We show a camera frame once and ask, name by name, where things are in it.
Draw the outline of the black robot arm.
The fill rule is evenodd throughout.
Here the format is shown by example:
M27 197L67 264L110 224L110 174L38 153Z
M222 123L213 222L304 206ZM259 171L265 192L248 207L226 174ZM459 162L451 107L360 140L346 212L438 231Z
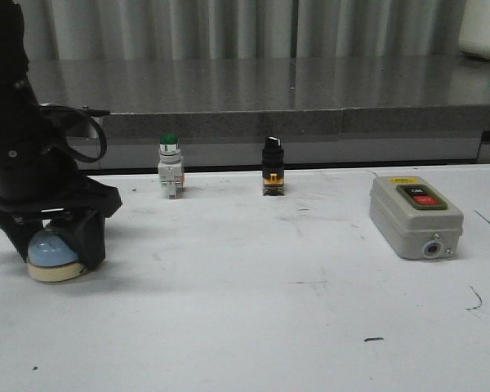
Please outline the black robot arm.
M78 170L94 157L72 149L66 133L88 121L107 144L97 117L104 110L40 105L30 86L19 3L0 1L0 229L38 270L29 256L41 234L54 234L76 254L83 271L105 259L105 220L122 205L116 188Z

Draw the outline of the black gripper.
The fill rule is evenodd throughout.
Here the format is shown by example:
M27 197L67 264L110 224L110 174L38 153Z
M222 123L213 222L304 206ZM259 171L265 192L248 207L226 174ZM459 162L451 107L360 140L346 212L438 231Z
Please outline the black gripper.
M0 230L23 261L29 226L49 220L48 229L96 270L105 259L105 218L122 206L118 189L85 176L75 161L52 149L0 145Z

